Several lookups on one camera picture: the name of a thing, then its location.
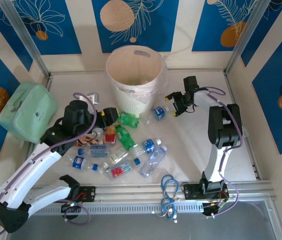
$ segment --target plastic bottle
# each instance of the plastic bottle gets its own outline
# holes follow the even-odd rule
[[[110,160],[114,164],[118,164],[122,159],[124,159],[128,155],[128,151],[125,150],[123,147],[120,147],[116,150],[113,154],[110,155]]]
[[[76,169],[81,169],[81,170],[88,170],[92,169],[94,171],[97,170],[98,165],[93,164],[88,158],[84,157],[84,155],[77,154],[77,155],[71,155],[67,154],[64,156],[65,157],[65,164],[67,166],[72,166]]]
[[[135,142],[131,138],[129,132],[121,125],[116,126],[116,135],[123,144],[123,146],[126,148],[126,150],[129,150],[135,145]]]
[[[101,174],[103,174],[110,170],[110,165],[107,162],[104,162],[101,165],[98,165],[97,169],[99,170]]]
[[[105,144],[92,144],[85,148],[80,148],[78,153],[80,155],[85,154],[91,158],[106,158],[109,153],[109,148]]]
[[[140,120],[134,114],[122,112],[121,116],[117,119],[117,122],[123,125],[128,125],[131,128],[137,128]]]
[[[133,170],[134,165],[139,164],[140,159],[136,158],[133,161],[125,161],[117,166],[111,167],[109,170],[106,171],[106,173],[111,180],[114,180],[119,176],[129,173]]]
[[[161,144],[161,140],[155,139],[155,141],[151,139],[147,139],[140,144],[136,144],[135,146],[131,147],[129,152],[137,158],[143,154],[149,154],[156,150],[156,148]]]
[[[147,178],[152,173],[152,171],[155,170],[158,164],[165,157],[166,150],[166,146],[161,146],[159,149],[153,152],[153,154],[146,160],[139,171],[142,177]]]
[[[140,119],[144,124],[151,124],[152,122],[160,121],[169,111],[167,106],[159,106],[153,110],[146,111],[140,114]]]

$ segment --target green plastic bottle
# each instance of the green plastic bottle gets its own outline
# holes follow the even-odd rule
[[[135,142],[131,138],[129,132],[121,125],[116,126],[116,135],[123,144],[123,146],[126,148],[126,150],[129,150],[135,145]]]
[[[140,120],[133,114],[122,112],[121,116],[117,120],[118,123],[130,126],[131,128],[137,128]]]

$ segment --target beige circle pattern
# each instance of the beige circle pattern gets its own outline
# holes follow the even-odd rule
[[[121,32],[130,28],[134,23],[132,8],[122,0],[108,1],[100,12],[101,22],[112,32]]]

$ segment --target water bottle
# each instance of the water bottle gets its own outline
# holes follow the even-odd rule
[[[159,149],[155,150],[153,154],[146,160],[140,169],[140,174],[142,177],[147,178],[152,171],[158,166],[158,164],[165,157],[167,147],[161,146]]]
[[[130,148],[129,152],[137,158],[138,156],[141,156],[143,154],[149,154],[156,150],[156,148],[161,144],[161,140],[155,139],[155,141],[151,139],[147,139],[143,141],[141,144],[137,144]]]
[[[70,154],[70,153],[66,153],[64,155],[65,157],[65,164],[67,166],[72,166],[76,169],[81,169],[81,170],[88,170],[88,169],[92,169],[94,171],[97,170],[98,165],[97,164],[93,164],[88,158],[86,158],[84,155],[82,154]]]
[[[120,147],[113,154],[110,155],[110,160],[113,164],[118,164],[122,159],[124,159],[128,155],[128,151],[125,148]]]
[[[135,145],[135,142],[131,138],[129,132],[121,125],[116,126],[116,135],[123,144],[123,146],[126,148],[126,150],[129,150]]]
[[[133,161],[125,161],[117,166],[110,167],[106,173],[111,180],[118,178],[133,170],[134,165],[139,165],[140,159],[136,158]]]
[[[92,144],[79,149],[79,154],[85,154],[91,158],[106,158],[108,153],[109,148],[105,144]]]
[[[144,124],[151,124],[152,122],[160,121],[169,111],[167,106],[159,106],[153,110],[146,111],[140,114],[140,119]]]

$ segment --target metal corner post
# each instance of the metal corner post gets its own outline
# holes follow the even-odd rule
[[[234,64],[236,63],[237,59],[241,56],[243,50],[245,49],[247,43],[251,39],[254,30],[256,29],[257,25],[259,24],[266,8],[270,4],[271,0],[255,0],[258,1],[256,4],[247,24],[235,45],[232,55],[227,63],[225,68],[225,74],[228,75],[230,71],[233,69]]]
[[[48,79],[50,76],[50,72],[48,71],[43,59],[41,58],[41,54],[37,49],[31,35],[27,31],[21,17],[17,13],[13,2],[10,0],[0,0],[0,7],[9,22],[11,23],[16,34],[22,41],[24,47],[26,48],[32,59],[36,62],[39,69],[42,71],[44,77]]]

